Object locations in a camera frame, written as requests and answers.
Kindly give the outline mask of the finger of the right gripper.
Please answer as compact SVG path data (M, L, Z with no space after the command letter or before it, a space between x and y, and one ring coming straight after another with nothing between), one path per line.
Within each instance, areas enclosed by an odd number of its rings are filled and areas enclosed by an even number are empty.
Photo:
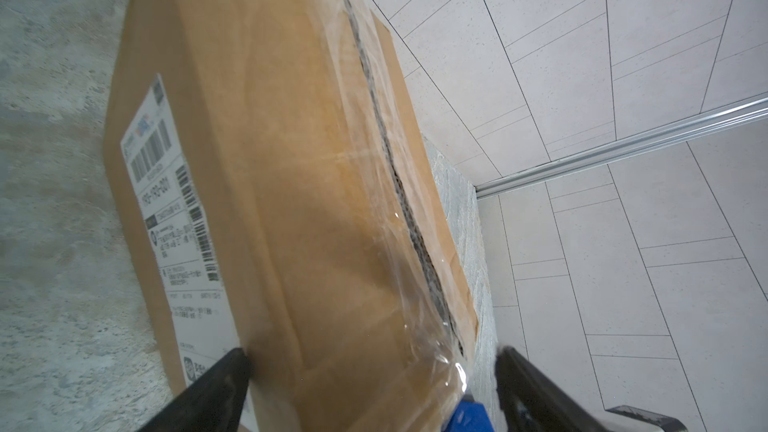
M606 413L613 415L610 420L604 422L611 431L686 432L688 430L677 418L629 405L607 409Z

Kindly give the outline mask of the blue utility knife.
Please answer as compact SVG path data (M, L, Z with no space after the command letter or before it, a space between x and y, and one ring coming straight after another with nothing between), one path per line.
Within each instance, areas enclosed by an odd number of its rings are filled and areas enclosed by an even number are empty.
M456 406L450 419L442 426L442 432L493 432L494 428L486 407L465 395Z

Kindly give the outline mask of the brown cardboard express box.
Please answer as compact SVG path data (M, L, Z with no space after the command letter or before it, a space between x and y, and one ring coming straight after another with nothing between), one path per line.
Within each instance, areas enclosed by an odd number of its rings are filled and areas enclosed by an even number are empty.
M174 397L238 430L438 431L478 321L370 0L129 0L103 158Z

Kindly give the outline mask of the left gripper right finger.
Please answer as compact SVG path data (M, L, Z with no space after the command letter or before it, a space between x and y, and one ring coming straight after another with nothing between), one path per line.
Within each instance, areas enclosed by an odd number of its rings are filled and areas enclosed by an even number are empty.
M495 379L508 431L607 431L511 346L497 350Z

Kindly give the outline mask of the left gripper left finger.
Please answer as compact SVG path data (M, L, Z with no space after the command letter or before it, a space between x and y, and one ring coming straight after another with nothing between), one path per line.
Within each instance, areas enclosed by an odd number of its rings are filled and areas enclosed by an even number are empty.
M234 348L144 424L141 432L232 432L240 427L251 362Z

